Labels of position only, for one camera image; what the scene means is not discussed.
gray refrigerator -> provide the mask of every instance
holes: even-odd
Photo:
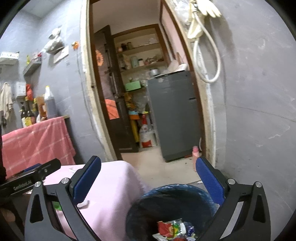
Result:
[[[200,140],[200,116],[189,71],[147,80],[148,103],[162,156],[170,162],[192,154]]]

green box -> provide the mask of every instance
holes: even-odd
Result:
[[[124,87],[126,91],[132,91],[136,89],[141,89],[141,84],[140,84],[140,81],[134,81],[134,82],[125,84]]]

orange flower decoration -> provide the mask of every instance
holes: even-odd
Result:
[[[102,66],[104,63],[104,57],[98,50],[96,50],[96,62],[98,63],[98,66]]]

cooking pot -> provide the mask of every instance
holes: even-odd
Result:
[[[160,69],[159,68],[153,68],[149,70],[150,77],[160,75]]]

trash bin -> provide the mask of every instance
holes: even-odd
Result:
[[[197,236],[217,211],[210,195],[195,186],[172,184],[155,188],[130,208],[126,217],[126,234],[130,241],[156,241],[157,222],[181,218],[190,222]]]

